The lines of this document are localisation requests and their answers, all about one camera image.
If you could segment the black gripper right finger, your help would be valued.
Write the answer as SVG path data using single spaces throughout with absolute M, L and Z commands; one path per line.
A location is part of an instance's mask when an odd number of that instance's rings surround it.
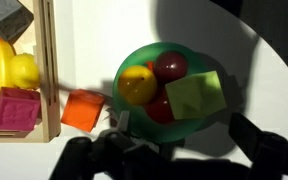
M 229 135 L 252 162 L 245 180 L 282 180 L 288 176 L 288 140 L 262 131 L 240 113 L 231 115 Z

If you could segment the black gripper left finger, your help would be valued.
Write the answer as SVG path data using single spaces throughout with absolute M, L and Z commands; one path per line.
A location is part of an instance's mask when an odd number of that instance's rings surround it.
M 145 144 L 136 144 L 117 130 L 105 130 L 92 141 L 70 139 L 49 180 L 93 180 L 106 173 L 113 180 L 167 178 L 170 163 Z

